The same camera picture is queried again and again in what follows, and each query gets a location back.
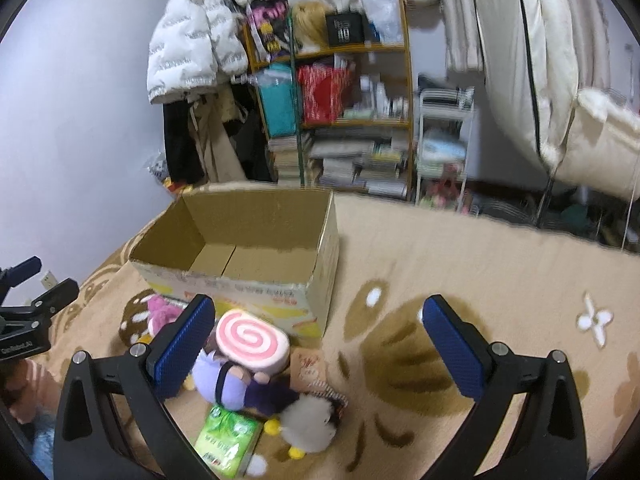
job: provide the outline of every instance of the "yellow plush feet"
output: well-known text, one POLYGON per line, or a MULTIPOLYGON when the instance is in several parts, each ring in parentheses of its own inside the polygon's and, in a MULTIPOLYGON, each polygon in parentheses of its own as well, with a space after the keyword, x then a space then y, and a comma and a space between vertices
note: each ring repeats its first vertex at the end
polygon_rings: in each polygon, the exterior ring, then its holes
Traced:
POLYGON ((304 458, 305 455, 306 453, 297 447, 289 448, 289 458, 292 460, 300 460, 301 458, 304 458))
POLYGON ((151 343, 152 341, 152 337, 151 334, 146 333, 145 335, 143 335, 140 339, 138 339, 138 343, 144 343, 145 345, 148 345, 149 343, 151 343))
POLYGON ((264 432, 267 435, 277 436, 280 434, 280 421, 277 418, 270 418, 264 423, 264 432))
POLYGON ((193 380, 193 376, 191 374, 187 375, 187 378, 182 383, 182 387, 188 392, 192 392, 196 389, 196 383, 193 380))

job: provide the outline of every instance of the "toiletry bottle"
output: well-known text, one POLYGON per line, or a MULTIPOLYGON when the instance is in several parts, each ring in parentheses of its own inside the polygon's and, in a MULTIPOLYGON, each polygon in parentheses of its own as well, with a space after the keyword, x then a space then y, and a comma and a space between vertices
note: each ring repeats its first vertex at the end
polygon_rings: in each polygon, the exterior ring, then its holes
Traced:
POLYGON ((373 110, 373 92, 371 91, 371 81, 369 76, 360 76, 360 94, 362 96, 362 104, 360 105, 363 110, 373 110))
POLYGON ((385 84, 383 82, 376 85, 376 112, 379 118, 386 118, 389 115, 389 102, 386 98, 385 84))

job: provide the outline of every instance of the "open cardboard box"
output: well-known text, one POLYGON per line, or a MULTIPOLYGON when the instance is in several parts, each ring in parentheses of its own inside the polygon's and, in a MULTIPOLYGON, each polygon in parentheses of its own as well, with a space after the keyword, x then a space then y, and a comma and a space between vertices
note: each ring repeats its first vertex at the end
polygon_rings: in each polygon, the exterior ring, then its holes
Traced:
POLYGON ((305 344, 322 337, 334 288, 334 196, 321 189, 185 194, 130 260, 159 294, 207 294, 219 316, 243 308, 305 344))

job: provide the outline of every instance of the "pink plush toy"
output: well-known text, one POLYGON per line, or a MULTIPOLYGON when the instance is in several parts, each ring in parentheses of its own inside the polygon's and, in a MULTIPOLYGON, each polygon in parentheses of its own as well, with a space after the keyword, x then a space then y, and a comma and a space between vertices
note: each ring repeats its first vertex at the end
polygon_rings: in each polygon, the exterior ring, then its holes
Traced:
POLYGON ((148 326, 151 337, 156 337, 163 326, 173 323, 182 313, 179 306, 169 303, 159 294, 151 297, 146 305, 149 308, 148 326))

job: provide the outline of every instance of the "green packaging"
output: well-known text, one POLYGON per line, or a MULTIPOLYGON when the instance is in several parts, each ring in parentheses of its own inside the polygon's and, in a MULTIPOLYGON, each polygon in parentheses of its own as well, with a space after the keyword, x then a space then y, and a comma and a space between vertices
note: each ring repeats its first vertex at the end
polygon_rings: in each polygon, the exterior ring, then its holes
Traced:
POLYGON ((194 448, 215 473, 234 478, 244 474, 261 429, 256 420, 214 405, 194 448))

